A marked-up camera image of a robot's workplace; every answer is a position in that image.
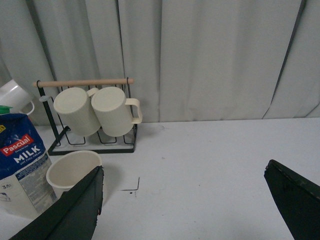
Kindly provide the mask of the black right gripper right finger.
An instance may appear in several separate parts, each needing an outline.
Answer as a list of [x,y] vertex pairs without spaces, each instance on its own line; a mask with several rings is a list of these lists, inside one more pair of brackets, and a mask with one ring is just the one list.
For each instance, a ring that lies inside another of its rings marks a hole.
[[264,178],[295,240],[320,238],[320,186],[271,159]]

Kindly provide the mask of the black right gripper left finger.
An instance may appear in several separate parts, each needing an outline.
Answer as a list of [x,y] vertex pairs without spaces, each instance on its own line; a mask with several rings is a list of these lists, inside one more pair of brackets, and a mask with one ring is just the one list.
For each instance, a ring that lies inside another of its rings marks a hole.
[[97,166],[12,240],[90,240],[103,204],[104,170]]

